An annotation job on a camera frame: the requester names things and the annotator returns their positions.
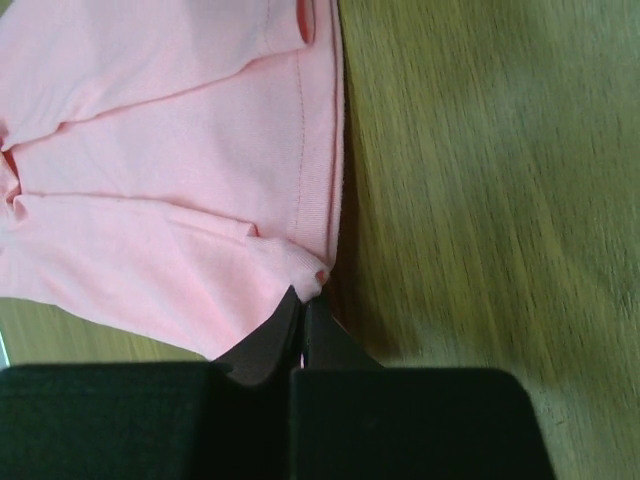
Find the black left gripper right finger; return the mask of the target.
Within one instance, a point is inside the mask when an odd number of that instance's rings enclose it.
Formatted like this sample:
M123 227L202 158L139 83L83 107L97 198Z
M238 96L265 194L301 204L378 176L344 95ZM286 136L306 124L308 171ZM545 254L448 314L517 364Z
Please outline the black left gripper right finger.
M290 384L292 479L552 479L531 399L494 368L385 368L305 309Z

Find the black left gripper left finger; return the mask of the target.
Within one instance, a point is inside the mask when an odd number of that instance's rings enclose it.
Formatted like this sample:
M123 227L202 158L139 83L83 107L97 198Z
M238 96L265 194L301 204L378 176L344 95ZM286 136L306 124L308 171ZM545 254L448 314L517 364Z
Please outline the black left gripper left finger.
M282 479L301 303L212 362L32 364L1 374L5 479Z

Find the pink t shirt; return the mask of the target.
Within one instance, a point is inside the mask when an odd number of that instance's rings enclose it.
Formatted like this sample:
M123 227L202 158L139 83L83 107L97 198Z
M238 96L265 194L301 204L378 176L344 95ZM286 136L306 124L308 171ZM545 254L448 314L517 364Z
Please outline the pink t shirt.
M335 263L334 1L14 1L1 293L213 359Z

